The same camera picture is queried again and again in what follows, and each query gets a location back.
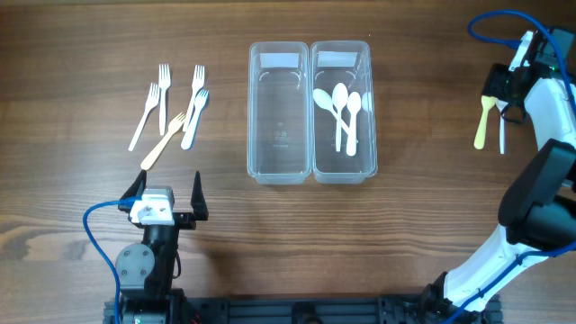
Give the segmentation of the pale blue plastic fork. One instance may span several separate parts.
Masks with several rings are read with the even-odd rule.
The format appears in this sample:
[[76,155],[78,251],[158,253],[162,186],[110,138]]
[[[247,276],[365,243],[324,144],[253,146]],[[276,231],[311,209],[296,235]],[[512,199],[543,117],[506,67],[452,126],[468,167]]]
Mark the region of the pale blue plastic fork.
[[198,121],[200,120],[200,115],[202,113],[203,108],[208,102],[208,98],[209,98],[209,91],[206,89],[200,90],[196,95],[193,102],[193,108],[194,108],[193,116],[181,141],[182,149],[190,149],[192,147],[194,143],[194,136],[198,126]]

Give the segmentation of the white thin plastic spoon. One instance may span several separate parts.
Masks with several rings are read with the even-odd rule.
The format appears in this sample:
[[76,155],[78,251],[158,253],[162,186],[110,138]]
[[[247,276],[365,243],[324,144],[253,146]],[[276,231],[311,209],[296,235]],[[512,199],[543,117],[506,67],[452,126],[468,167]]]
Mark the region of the white thin plastic spoon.
[[503,102],[501,100],[498,100],[496,102],[496,106],[499,109],[499,153],[501,155],[505,154],[505,139],[506,139],[505,120],[502,116],[502,113],[507,105],[508,104],[506,102]]

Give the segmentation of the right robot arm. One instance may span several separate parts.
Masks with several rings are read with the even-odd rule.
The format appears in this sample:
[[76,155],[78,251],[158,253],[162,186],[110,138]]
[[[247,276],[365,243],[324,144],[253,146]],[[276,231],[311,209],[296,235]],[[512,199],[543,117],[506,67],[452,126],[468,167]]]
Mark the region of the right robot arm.
[[499,205],[499,224],[459,267],[441,274],[418,301],[420,316],[471,323],[489,300],[530,266],[575,248],[575,202],[558,194],[575,186],[574,79],[565,71],[575,40],[560,27],[527,31],[510,65],[495,64],[484,102],[521,109],[531,119],[538,152]]

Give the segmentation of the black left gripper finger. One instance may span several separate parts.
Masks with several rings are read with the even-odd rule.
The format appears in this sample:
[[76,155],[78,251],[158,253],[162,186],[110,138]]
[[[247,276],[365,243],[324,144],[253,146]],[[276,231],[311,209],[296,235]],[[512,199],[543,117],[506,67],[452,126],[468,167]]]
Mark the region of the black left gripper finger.
[[141,170],[134,182],[122,195],[120,207],[131,207],[136,200],[140,199],[146,188],[146,182],[147,172]]
[[209,218],[209,211],[204,199],[202,180],[199,171],[195,172],[193,180],[193,190],[190,201],[193,209],[193,216],[196,221],[207,221]]

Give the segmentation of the beige plastic spoon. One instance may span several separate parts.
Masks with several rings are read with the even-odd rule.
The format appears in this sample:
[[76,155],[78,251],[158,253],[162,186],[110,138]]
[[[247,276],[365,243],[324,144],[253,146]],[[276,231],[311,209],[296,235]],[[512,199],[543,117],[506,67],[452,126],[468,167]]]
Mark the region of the beige plastic spoon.
[[484,148],[488,114],[491,108],[493,108],[496,105],[496,102],[497,102],[496,97],[487,95],[483,95],[481,97],[481,107],[482,107],[481,118],[473,142],[473,146],[478,150]]

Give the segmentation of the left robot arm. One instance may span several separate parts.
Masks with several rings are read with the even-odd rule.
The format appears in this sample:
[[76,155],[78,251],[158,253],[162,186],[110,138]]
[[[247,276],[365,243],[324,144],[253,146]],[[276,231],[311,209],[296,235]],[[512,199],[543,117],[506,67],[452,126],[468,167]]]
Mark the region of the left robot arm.
[[143,230],[140,243],[117,256],[119,296],[104,312],[104,323],[200,323],[201,315],[172,282],[181,274],[179,232],[195,230],[209,212],[199,173],[194,175],[190,211],[175,211],[171,187],[147,185],[147,172],[139,175],[121,197],[119,210]]

